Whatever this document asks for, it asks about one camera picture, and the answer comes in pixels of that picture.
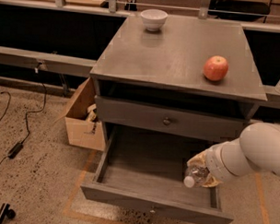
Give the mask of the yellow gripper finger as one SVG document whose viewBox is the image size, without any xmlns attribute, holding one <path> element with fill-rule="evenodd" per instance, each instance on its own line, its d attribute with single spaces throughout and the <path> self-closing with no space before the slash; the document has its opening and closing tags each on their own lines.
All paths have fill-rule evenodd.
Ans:
<svg viewBox="0 0 280 224">
<path fill-rule="evenodd" d="M 205 168 L 206 167 L 206 163 L 205 163 L 205 154 L 206 154 L 206 150 L 196 154 L 194 157 L 192 157 L 191 159 L 189 159 L 187 161 L 187 166 L 198 166 L 201 168 Z"/>
<path fill-rule="evenodd" d="M 214 187 L 214 186 L 218 186 L 219 184 L 221 184 L 221 181 L 219 181 L 216 177 L 214 177 L 212 175 L 212 173 L 209 173 L 207 175 L 206 179 L 204 179 L 202 186 L 203 187 Z"/>
</svg>

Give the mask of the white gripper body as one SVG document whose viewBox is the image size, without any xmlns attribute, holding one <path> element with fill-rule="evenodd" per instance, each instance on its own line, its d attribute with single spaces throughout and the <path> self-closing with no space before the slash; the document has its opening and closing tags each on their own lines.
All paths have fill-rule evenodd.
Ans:
<svg viewBox="0 0 280 224">
<path fill-rule="evenodd" d="M 244 174 L 246 158 L 238 141 L 218 143 L 206 150 L 205 164 L 212 176 L 225 183 Z"/>
</svg>

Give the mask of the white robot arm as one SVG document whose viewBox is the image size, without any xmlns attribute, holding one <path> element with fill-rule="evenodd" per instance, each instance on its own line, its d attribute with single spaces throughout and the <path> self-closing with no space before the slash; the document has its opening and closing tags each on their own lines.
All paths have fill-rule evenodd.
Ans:
<svg viewBox="0 0 280 224">
<path fill-rule="evenodd" d="M 280 124 L 257 123 L 238 138 L 210 148 L 187 161 L 187 187 L 213 187 L 256 171 L 280 177 Z"/>
</svg>

